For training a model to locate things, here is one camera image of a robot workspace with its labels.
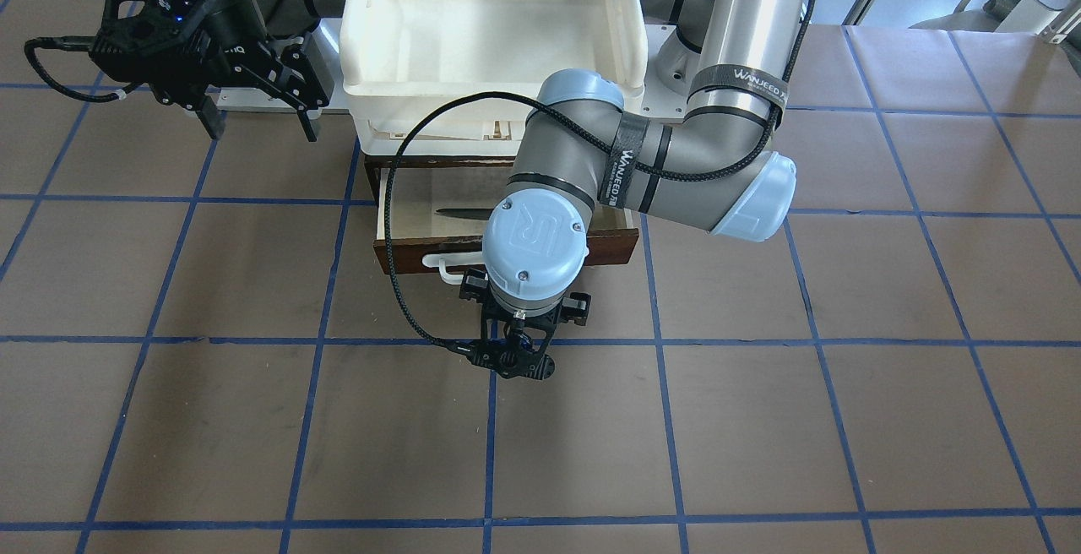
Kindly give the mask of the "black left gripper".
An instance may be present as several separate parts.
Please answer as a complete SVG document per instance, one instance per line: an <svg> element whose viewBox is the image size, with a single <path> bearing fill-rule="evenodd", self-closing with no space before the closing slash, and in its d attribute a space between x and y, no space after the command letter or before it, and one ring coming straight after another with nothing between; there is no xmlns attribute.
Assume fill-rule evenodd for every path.
<svg viewBox="0 0 1081 554"><path fill-rule="evenodd" d="M526 317L503 308L494 295L486 273L466 272L459 296L481 304L481 338L459 344L459 353L470 364L501 377L544 380L555 372L555 361L546 349L559 324L588 322L591 295L570 292L543 314Z"/></svg>

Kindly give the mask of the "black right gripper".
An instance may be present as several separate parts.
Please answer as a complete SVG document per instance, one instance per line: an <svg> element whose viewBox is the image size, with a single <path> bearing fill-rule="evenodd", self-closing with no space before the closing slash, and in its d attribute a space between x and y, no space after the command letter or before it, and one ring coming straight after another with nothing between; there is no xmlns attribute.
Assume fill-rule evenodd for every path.
<svg viewBox="0 0 1081 554"><path fill-rule="evenodd" d="M91 61L115 80L147 84L162 103L193 109L209 138L221 138L225 120L208 87L235 80L243 55L267 70L271 52L256 0L106 0ZM319 138L320 108L297 109L305 138Z"/></svg>

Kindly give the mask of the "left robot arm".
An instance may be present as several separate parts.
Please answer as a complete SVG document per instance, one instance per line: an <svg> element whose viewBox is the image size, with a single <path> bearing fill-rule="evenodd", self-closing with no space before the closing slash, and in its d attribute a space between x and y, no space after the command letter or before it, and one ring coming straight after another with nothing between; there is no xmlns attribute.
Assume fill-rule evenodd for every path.
<svg viewBox="0 0 1081 554"><path fill-rule="evenodd" d="M586 324L589 296L571 292L589 253L587 230L608 207L763 242L786 217L795 161L769 149L815 0L713 0L700 58L688 77L679 124L636 115L589 69L540 85L502 197L488 214L482 269L463 299L503 340L448 349L503 377L545 378L558 324Z"/></svg>

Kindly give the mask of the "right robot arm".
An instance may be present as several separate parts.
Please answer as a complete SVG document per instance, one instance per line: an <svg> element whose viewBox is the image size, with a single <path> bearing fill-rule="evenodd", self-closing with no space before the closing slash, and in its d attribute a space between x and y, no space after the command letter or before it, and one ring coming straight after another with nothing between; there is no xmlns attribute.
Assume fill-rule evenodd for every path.
<svg viewBox="0 0 1081 554"><path fill-rule="evenodd" d="M193 113L211 138L224 123L209 87L283 101L309 141L317 138L312 113L333 89L312 35L275 39L256 0L106 0L89 54L111 79L146 84L159 103Z"/></svg>

